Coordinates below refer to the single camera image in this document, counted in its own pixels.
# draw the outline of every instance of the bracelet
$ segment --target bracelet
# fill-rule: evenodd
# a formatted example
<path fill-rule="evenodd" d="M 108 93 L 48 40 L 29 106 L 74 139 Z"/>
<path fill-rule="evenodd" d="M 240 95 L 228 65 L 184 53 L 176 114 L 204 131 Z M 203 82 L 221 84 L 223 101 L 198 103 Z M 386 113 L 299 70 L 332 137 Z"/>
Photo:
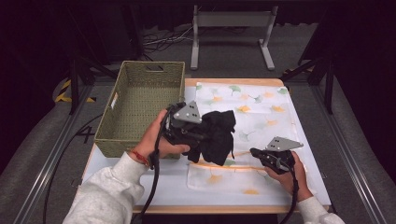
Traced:
<path fill-rule="evenodd" d="M 140 154 L 139 154 L 137 151 L 135 151 L 135 150 L 132 150 L 131 152 L 134 153 L 134 154 L 136 155 L 136 157 L 137 157 L 138 160 L 144 162 L 144 164 L 145 164 L 146 166 L 149 166 L 149 160 L 148 160 L 148 159 L 146 159 L 144 156 L 140 155 Z"/>

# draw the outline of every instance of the white sleeve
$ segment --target white sleeve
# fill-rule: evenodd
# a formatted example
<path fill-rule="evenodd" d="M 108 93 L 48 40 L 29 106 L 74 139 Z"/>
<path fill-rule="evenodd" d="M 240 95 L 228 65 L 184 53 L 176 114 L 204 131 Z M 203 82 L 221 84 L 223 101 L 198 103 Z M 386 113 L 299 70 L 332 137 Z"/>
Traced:
<path fill-rule="evenodd" d="M 124 153 L 83 183 L 64 223 L 130 223 L 134 204 L 143 196 L 140 176 L 148 167 Z"/>
<path fill-rule="evenodd" d="M 333 213 L 328 213 L 316 197 L 310 197 L 297 203 L 304 224 L 345 224 L 344 221 Z"/>

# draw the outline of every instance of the gray carpet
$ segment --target gray carpet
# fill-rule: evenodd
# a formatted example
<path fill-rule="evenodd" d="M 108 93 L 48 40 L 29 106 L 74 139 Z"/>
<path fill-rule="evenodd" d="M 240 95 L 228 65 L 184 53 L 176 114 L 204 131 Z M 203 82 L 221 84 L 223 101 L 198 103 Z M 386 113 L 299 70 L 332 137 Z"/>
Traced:
<path fill-rule="evenodd" d="M 186 62 L 186 74 L 190 77 L 280 77 L 284 70 L 297 66 L 296 63 L 314 29 L 315 25 L 274 28 L 269 50 L 276 66 L 275 71 L 268 71 L 265 67 L 257 42 L 261 31 L 251 28 L 242 34 L 224 30 L 205 31 L 200 39 L 197 71 L 189 69 L 191 42 L 188 40 L 148 56 L 155 61 Z M 319 170 L 327 176 L 324 182 L 335 209 L 346 223 L 374 223 L 339 153 L 334 134 L 326 122 L 327 115 L 320 110 L 321 102 L 316 100 L 313 88 L 301 82 L 304 79 L 305 75 L 301 74 L 285 84 L 290 86 L 291 99 Z M 91 97 L 97 98 L 96 103 L 84 104 L 70 133 L 75 133 L 85 122 L 103 113 L 114 84 L 107 80 L 105 77 L 98 78 L 90 92 Z M 8 168 L 0 176 L 0 190 L 3 192 L 0 196 L 0 223 L 14 221 L 62 131 L 69 109 L 69 103 L 57 103 L 26 137 Z M 361 167 L 386 221 L 396 223 L 393 213 L 396 207 L 395 185 L 376 160 L 337 82 L 334 85 L 332 109 L 333 117 Z M 99 119 L 90 123 L 93 132 L 98 123 Z M 87 143 L 84 140 L 85 136 L 75 137 L 64 153 L 49 196 L 47 223 L 62 223 L 73 201 L 77 189 L 72 183 L 79 180 L 84 171 L 93 137 L 89 137 Z M 45 193 L 38 200 L 29 223 L 42 223 L 44 198 Z M 289 223 L 302 223 L 299 214 L 294 214 Z"/>

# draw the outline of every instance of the black cloth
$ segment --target black cloth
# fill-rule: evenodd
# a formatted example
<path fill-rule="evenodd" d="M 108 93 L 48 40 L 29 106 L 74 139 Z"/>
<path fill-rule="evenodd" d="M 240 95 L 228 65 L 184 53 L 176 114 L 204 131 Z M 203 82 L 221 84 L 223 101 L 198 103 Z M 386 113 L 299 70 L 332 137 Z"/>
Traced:
<path fill-rule="evenodd" d="M 219 112 L 212 111 L 202 116 L 202 122 L 191 132 L 202 133 L 206 136 L 198 147 L 193 147 L 187 153 L 188 159 L 198 162 L 200 154 L 204 160 L 223 165 L 230 152 L 233 151 L 233 128 L 236 120 L 232 110 Z"/>

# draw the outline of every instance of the woven storage basket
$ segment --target woven storage basket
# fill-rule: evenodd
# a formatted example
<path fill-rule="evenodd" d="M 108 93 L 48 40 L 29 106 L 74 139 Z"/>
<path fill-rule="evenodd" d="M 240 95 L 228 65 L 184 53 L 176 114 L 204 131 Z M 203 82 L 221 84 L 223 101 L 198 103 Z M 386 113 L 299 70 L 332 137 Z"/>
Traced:
<path fill-rule="evenodd" d="M 123 62 L 94 142 L 105 157 L 120 157 L 140 141 L 161 109 L 182 101 L 184 63 Z"/>

